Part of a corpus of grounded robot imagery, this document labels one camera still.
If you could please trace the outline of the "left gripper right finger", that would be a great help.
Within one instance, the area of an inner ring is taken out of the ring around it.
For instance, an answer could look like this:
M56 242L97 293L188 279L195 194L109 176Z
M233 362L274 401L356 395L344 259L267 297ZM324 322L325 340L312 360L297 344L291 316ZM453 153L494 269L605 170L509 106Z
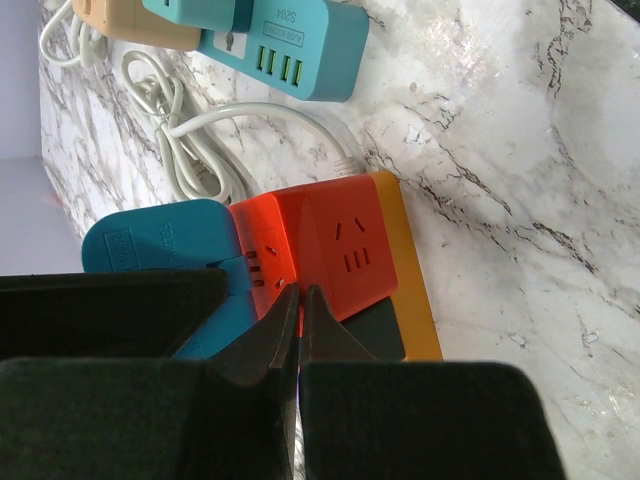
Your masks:
M299 395L310 479L561 479L538 392L492 362L381 361L306 294Z

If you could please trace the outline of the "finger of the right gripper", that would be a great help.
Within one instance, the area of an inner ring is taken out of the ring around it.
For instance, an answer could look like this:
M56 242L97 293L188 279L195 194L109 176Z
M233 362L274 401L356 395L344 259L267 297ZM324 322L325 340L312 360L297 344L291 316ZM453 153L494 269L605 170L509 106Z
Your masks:
M220 269L4 276L1 355L175 355L222 305Z

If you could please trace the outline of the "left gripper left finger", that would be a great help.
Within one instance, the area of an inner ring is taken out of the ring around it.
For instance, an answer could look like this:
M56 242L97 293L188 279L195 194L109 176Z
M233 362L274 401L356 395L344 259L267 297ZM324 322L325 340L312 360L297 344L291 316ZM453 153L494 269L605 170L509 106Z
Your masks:
M299 289L208 360L1 365L5 479L289 479Z

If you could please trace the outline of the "black charger with cable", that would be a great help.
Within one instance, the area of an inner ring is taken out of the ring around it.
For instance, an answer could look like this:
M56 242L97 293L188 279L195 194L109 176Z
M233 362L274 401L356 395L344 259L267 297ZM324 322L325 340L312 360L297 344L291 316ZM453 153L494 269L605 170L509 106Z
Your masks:
M377 359L405 359L405 348L390 297L352 315L341 324Z

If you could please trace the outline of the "orange power strip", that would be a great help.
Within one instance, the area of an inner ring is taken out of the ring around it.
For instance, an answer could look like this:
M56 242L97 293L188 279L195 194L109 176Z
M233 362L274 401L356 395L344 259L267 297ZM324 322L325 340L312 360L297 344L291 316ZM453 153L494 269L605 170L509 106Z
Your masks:
M391 295L405 361L442 361L443 355L399 181L371 174L378 192L398 287Z

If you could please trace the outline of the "red cube socket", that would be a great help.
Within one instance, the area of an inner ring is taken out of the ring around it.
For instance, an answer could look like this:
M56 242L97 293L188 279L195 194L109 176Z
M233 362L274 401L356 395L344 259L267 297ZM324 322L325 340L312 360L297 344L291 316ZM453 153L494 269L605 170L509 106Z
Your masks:
M272 191L230 208L263 318L281 290L322 288L343 321L390 296L396 270L370 174Z

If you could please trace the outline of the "beige cube socket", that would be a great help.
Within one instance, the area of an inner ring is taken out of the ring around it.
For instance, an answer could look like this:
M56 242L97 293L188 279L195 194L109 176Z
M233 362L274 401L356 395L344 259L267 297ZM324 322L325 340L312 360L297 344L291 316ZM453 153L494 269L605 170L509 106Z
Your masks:
M200 42L199 29L172 23L140 0L72 0L71 5L77 17L109 39L179 51L193 51Z

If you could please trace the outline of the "teal power strip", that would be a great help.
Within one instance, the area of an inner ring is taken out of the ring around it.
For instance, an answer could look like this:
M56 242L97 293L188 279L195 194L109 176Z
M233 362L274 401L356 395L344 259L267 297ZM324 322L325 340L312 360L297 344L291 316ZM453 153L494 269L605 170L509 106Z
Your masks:
M369 17L336 1L256 1L246 33L204 30L197 52L303 101L353 94Z

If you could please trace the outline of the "small teal plug adapter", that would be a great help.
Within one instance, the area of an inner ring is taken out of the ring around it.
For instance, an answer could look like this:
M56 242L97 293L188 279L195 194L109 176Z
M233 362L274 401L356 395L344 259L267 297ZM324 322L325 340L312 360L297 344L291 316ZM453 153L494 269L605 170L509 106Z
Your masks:
M143 6L172 23L204 30L247 32L253 0L143 0Z

